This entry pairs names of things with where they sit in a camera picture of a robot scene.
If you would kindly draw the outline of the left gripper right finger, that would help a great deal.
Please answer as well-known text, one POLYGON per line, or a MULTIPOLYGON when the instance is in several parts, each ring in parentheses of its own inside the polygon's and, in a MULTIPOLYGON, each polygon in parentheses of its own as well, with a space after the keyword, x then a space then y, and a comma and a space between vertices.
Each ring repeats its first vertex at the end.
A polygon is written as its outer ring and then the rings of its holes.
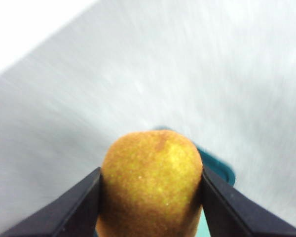
POLYGON ((213 237, 296 237, 296 227, 242 195, 211 170, 203 171, 201 193, 213 237))

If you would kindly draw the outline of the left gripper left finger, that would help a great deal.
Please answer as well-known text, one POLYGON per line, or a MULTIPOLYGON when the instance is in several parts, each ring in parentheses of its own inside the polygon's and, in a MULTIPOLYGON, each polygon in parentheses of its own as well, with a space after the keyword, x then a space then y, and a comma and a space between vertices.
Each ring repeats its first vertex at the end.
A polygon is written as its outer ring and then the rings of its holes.
POLYGON ((92 237, 99 212, 100 168, 2 237, 92 237))

